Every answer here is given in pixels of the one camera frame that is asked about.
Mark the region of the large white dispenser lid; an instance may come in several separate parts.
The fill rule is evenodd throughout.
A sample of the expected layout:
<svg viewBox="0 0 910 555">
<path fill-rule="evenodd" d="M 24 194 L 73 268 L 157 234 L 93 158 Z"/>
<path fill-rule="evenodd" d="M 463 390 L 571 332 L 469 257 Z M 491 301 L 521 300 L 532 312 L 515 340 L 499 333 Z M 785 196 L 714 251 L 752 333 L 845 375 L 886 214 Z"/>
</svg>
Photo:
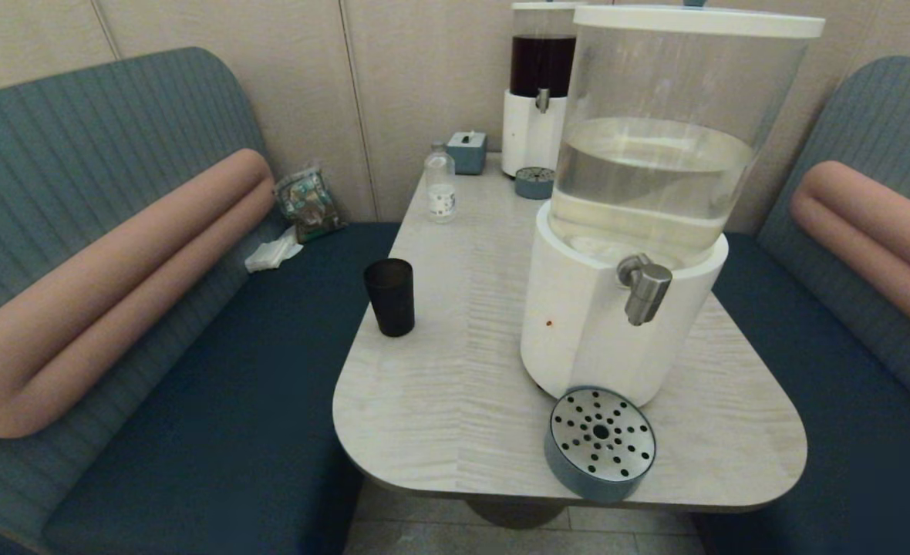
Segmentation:
<svg viewBox="0 0 910 555">
<path fill-rule="evenodd" d="M 671 5 L 585 5 L 575 9 L 574 23 L 601 29 L 672 32 L 767 39 L 817 39 L 824 18 L 736 9 Z"/>
</svg>

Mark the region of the small dark drink dispenser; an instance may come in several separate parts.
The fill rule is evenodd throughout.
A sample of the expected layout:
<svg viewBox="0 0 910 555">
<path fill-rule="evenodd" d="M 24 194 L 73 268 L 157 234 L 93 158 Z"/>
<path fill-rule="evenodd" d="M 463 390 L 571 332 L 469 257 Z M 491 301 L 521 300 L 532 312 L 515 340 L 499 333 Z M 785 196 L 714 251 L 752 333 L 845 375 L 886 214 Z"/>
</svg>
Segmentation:
<svg viewBox="0 0 910 555">
<path fill-rule="evenodd" d="M 556 169 L 576 49 L 575 10 L 512 12 L 502 116 L 502 172 L 511 177 L 523 167 Z M 535 108 L 538 88 L 551 91 L 544 115 Z"/>
</svg>

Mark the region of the large clear water dispenser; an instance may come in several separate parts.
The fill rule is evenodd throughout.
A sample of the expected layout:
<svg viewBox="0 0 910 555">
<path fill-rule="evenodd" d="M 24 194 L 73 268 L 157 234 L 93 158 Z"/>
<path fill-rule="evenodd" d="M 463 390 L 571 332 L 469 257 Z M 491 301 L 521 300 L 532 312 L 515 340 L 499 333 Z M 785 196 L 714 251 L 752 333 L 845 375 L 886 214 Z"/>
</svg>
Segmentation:
<svg viewBox="0 0 910 555">
<path fill-rule="evenodd" d="M 724 227 L 814 41 L 576 25 L 520 343 L 544 391 L 599 386 L 637 406 L 659 393 L 729 257 Z M 639 253 L 673 280 L 655 319 L 635 327 L 616 268 Z"/>
</svg>

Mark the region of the large steel dispenser tap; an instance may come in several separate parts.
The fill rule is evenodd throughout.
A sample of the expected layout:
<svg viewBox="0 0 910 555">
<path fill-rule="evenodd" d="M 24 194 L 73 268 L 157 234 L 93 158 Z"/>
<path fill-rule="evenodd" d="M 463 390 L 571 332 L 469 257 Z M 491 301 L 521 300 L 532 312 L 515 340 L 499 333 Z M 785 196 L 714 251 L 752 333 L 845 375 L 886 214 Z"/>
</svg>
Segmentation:
<svg viewBox="0 0 910 555">
<path fill-rule="evenodd" d="M 673 280 L 672 271 L 639 253 L 620 260 L 616 274 L 618 283 L 630 291 L 625 302 L 629 323 L 637 327 L 655 319 Z"/>
</svg>

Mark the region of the black plastic cup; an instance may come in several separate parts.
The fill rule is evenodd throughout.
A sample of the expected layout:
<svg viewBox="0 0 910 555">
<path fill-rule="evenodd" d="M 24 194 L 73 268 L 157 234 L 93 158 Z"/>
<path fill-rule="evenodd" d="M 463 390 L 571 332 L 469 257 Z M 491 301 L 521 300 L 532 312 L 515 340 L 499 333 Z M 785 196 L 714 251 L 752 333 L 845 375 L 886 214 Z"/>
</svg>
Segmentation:
<svg viewBox="0 0 910 555">
<path fill-rule="evenodd" d="M 381 333 L 392 338 L 410 333 L 416 323 L 412 265 L 386 257 L 363 271 L 363 281 Z"/>
</svg>

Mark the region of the round metal drip tray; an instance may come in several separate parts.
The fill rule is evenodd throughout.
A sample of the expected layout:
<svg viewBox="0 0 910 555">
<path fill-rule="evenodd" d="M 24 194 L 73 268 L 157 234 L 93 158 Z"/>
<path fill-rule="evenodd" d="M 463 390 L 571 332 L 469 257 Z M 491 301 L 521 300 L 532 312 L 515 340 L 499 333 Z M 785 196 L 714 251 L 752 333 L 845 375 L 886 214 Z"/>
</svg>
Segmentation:
<svg viewBox="0 0 910 555">
<path fill-rule="evenodd" d="M 572 387 L 551 408 L 544 459 L 551 474 L 579 498 L 625 501 L 655 466 L 656 454 L 648 419 L 616 392 Z"/>
</svg>

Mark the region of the clear plastic bottle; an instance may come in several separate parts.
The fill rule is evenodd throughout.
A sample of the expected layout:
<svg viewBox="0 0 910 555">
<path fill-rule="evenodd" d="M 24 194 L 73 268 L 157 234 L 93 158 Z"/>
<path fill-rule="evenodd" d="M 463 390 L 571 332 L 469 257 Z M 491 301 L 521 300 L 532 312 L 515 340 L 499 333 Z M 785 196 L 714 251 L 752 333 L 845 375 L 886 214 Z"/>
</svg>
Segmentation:
<svg viewBox="0 0 910 555">
<path fill-rule="evenodd" d="M 456 190 L 454 186 L 455 162 L 446 151 L 443 141 L 434 141 L 431 152 L 424 161 L 427 208 L 435 224 L 448 224 L 456 215 Z"/>
</svg>

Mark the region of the white crumpled tissue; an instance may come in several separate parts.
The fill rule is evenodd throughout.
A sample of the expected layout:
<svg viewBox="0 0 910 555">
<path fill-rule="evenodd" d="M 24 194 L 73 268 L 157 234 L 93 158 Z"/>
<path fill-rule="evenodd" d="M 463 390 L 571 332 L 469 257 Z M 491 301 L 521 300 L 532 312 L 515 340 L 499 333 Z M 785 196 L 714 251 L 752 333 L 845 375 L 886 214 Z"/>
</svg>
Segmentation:
<svg viewBox="0 0 910 555">
<path fill-rule="evenodd" d="M 298 242 L 296 226 L 290 226 L 275 241 L 258 246 L 253 254 L 244 260 L 244 267 L 250 274 L 275 270 L 290 257 L 295 257 L 302 249 L 303 246 Z"/>
</svg>

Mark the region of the small blue drip tray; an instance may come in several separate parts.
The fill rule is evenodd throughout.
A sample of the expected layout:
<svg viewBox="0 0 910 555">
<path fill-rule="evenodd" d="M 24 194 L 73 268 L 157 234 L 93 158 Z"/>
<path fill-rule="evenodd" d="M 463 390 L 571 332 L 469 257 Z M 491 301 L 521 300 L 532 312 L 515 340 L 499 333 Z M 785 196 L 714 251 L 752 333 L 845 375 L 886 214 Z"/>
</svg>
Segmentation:
<svg viewBox="0 0 910 555">
<path fill-rule="evenodd" d="M 546 167 L 523 167 L 514 174 L 516 196 L 529 200 L 550 199 L 556 172 Z"/>
</svg>

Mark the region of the teal upholstered bench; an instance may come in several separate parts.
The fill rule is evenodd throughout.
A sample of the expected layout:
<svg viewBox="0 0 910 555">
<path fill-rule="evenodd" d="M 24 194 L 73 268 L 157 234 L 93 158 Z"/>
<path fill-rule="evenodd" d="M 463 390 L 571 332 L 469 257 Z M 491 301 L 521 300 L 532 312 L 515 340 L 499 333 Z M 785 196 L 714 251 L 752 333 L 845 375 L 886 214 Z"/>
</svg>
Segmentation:
<svg viewBox="0 0 910 555">
<path fill-rule="evenodd" d="M 730 233 L 713 294 L 803 421 L 787 494 L 696 513 L 706 555 L 910 555 L 910 319 L 790 217 L 805 172 L 837 161 L 910 199 L 910 57 L 839 85 L 755 235 Z"/>
<path fill-rule="evenodd" d="M 198 47 L 0 89 L 0 307 L 240 149 L 268 162 L 246 92 Z M 361 271 L 399 226 L 248 273 L 285 228 L 273 194 L 70 411 L 0 438 L 0 555 L 341 555 L 362 478 L 332 397 Z"/>
</svg>

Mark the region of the printed snack bag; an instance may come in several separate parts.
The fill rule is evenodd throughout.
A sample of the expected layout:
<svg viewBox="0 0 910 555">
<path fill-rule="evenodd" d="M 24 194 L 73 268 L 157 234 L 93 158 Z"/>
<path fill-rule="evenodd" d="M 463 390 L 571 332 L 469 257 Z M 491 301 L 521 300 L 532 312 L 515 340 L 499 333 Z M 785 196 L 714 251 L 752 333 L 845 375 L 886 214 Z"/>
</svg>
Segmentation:
<svg viewBox="0 0 910 555">
<path fill-rule="evenodd" d="M 281 178 L 273 192 L 278 209 L 294 227 L 294 235 L 300 244 L 307 244 L 347 226 L 317 163 Z"/>
</svg>

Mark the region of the blue-grey tissue box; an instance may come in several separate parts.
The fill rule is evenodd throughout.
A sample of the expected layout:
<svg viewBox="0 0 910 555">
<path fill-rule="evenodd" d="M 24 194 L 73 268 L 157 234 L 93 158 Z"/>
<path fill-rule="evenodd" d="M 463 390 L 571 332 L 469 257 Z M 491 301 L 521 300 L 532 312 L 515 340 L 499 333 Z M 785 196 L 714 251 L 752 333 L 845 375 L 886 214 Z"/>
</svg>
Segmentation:
<svg viewBox="0 0 910 555">
<path fill-rule="evenodd" d="M 454 162 L 456 175 L 475 176 L 484 171 L 487 157 L 487 136 L 483 131 L 456 131 L 446 144 L 446 152 Z"/>
</svg>

